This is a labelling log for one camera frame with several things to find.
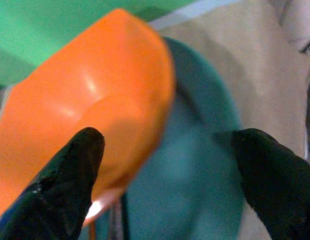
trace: orange plastic object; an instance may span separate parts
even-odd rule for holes
[[[84,127],[105,136],[93,215],[106,210],[156,147],[173,89],[168,49],[148,25],[122,9],[100,19],[12,89],[0,120],[0,215]]]

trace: beige surface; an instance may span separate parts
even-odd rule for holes
[[[287,43],[266,0],[224,6],[161,34],[187,43],[213,63],[246,128],[262,129],[304,156],[310,57]],[[247,204],[238,238],[269,239]]]

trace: orange cup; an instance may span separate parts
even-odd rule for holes
[[[120,197],[157,146],[172,103],[162,39],[122,9],[103,17],[13,87],[0,119],[0,215],[80,129],[105,136],[85,224]]]

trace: orange bowl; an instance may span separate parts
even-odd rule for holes
[[[106,146],[93,220],[157,146],[173,91],[157,33],[122,9],[97,21],[13,87],[0,119],[0,215],[78,130],[94,127]]]

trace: teal plate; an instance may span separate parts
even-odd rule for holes
[[[230,147],[231,131],[241,126],[237,111],[210,64],[165,40],[177,94],[161,145],[128,189],[130,239],[235,240],[244,199]],[[106,221],[96,221],[98,239]]]

